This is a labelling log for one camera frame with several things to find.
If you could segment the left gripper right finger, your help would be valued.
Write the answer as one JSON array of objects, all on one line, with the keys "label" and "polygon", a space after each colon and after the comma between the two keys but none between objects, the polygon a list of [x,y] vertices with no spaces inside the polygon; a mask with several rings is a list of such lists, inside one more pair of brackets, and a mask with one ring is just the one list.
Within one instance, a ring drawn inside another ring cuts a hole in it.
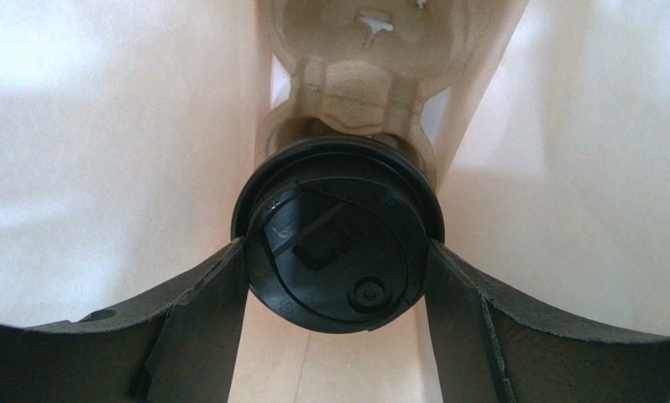
[{"label": "left gripper right finger", "polygon": [[670,337],[550,306],[435,241],[425,298],[446,402],[670,402]]}]

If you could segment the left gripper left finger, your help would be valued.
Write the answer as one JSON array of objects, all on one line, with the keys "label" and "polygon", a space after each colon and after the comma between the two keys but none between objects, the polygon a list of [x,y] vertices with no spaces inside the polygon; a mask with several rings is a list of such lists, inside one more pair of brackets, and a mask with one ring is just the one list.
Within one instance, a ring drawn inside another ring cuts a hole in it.
[{"label": "left gripper left finger", "polygon": [[248,288],[234,240],[78,322],[0,324],[0,402],[225,402]]}]

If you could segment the black cup lid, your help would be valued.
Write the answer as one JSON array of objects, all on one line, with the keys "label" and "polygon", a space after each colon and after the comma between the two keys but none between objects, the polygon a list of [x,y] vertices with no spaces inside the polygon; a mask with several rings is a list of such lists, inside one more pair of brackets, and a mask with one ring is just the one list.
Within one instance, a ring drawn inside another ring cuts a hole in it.
[{"label": "black cup lid", "polygon": [[379,141],[304,139],[244,185],[231,234],[243,242],[254,295],[298,327],[383,327],[421,298],[429,245],[445,235],[423,173]]}]

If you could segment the brown paper bag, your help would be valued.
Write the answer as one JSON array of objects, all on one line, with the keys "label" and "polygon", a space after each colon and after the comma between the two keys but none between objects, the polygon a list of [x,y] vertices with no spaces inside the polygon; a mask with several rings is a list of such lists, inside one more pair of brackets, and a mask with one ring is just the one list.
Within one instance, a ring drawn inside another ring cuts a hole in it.
[{"label": "brown paper bag", "polygon": [[[0,1],[1,325],[78,322],[234,240],[243,254],[233,211],[291,88],[259,2]],[[432,242],[550,306],[670,337],[670,1],[497,2],[421,115]],[[245,272],[225,402],[446,402],[427,273],[394,321],[334,334],[271,311]]]}]

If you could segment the single pulp cup carrier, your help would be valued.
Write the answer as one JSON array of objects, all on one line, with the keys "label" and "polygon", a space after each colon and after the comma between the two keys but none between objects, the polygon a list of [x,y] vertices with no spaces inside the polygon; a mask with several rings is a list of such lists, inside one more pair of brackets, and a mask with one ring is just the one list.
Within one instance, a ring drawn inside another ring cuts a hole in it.
[{"label": "single pulp cup carrier", "polygon": [[421,115],[472,65],[497,1],[261,1],[259,21],[291,79],[255,139],[264,162],[317,134],[390,135],[432,183]]}]

